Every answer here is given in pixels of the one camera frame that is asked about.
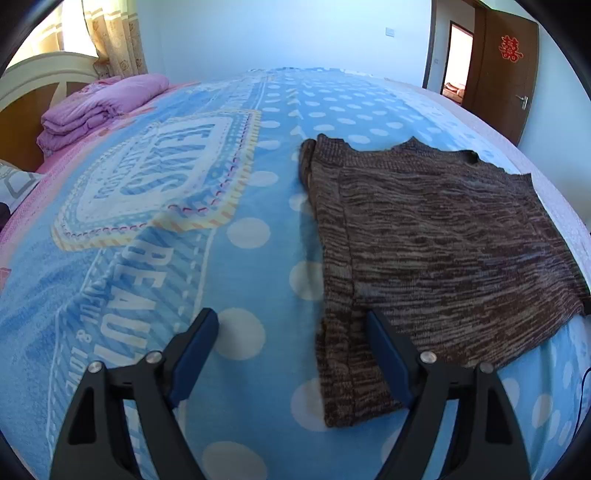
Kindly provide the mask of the brown knitted sweater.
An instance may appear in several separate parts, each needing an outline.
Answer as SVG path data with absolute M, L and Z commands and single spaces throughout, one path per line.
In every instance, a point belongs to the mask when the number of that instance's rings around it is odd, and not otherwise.
M 318 376 L 325 424 L 400 407 L 366 315 L 445 362 L 503 367 L 590 310 L 590 288 L 528 174 L 417 139 L 358 151 L 320 135 L 300 178 L 322 244 Z

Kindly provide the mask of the blue printed bed blanket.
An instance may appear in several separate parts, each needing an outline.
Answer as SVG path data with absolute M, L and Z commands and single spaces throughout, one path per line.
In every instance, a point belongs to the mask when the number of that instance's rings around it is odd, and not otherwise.
M 1 267 L 1 430 L 50 472 L 87 365 L 132 364 L 200 309 L 221 322 L 176 417 L 211 479 L 372 479 L 406 419 L 325 425 L 315 361 L 322 246 L 298 178 L 320 133 L 415 138 L 528 173 L 583 272 L 590 235 L 509 141 L 424 89 L 338 69 L 246 73 L 176 91 L 92 149 Z

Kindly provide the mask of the white patterned pillow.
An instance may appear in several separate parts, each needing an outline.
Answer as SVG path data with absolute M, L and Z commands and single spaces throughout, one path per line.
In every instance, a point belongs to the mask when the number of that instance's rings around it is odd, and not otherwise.
M 0 229 L 3 229 L 18 207 L 43 179 L 43 174 L 28 172 L 1 161 L 0 164 Z

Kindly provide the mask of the pink bed sheet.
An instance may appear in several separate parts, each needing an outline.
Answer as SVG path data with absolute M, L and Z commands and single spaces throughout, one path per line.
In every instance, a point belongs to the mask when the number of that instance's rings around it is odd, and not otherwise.
M 1 267 L 9 267 L 11 257 L 18 249 L 23 238 L 27 235 L 27 232 L 35 224 L 46 207 L 56 198 L 65 181 L 72 175 L 93 148 L 100 145 L 109 136 L 145 118 L 152 111 L 156 110 L 164 99 L 174 96 L 176 91 L 183 91 L 195 85 L 197 85 L 197 82 L 174 84 L 142 107 L 116 120 L 107 122 L 99 130 L 51 156 L 42 165 L 41 173 L 43 176 L 38 185 L 19 205 L 1 230 Z

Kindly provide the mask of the folded purple quilt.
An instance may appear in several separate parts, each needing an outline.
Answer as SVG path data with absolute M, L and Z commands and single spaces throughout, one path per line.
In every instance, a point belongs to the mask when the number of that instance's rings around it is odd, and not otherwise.
M 169 88 L 160 74 L 97 80 L 49 108 L 41 116 L 37 145 L 45 158 L 139 108 Z

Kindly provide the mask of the brown wooden door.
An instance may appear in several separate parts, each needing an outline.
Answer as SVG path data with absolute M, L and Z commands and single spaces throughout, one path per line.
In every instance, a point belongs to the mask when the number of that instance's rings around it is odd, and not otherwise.
M 501 57 L 503 35 L 520 41 L 524 58 L 512 63 Z M 475 6 L 473 46 L 462 106 L 517 145 L 534 96 L 539 60 L 539 26 L 521 16 Z M 526 110 L 516 95 L 529 97 Z

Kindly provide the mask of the cream wooden headboard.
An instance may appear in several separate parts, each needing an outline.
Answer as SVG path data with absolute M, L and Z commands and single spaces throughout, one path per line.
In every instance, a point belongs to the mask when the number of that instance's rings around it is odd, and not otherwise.
M 1 159 L 25 171 L 44 161 L 36 139 L 41 116 L 67 96 L 94 82 L 94 57 L 52 52 L 9 67 L 1 77 Z

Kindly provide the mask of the red door decoration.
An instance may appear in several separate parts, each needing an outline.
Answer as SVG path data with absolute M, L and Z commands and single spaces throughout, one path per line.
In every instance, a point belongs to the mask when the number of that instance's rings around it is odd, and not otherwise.
M 524 58 L 524 53 L 520 50 L 520 41 L 515 36 L 503 35 L 498 49 L 501 57 L 512 63 L 518 63 Z

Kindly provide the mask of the beige patterned curtain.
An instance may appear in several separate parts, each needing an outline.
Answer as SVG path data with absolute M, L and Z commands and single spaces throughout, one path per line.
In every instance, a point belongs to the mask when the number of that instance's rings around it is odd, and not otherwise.
M 97 53 L 99 79 L 147 73 L 135 1 L 84 0 L 82 11 Z

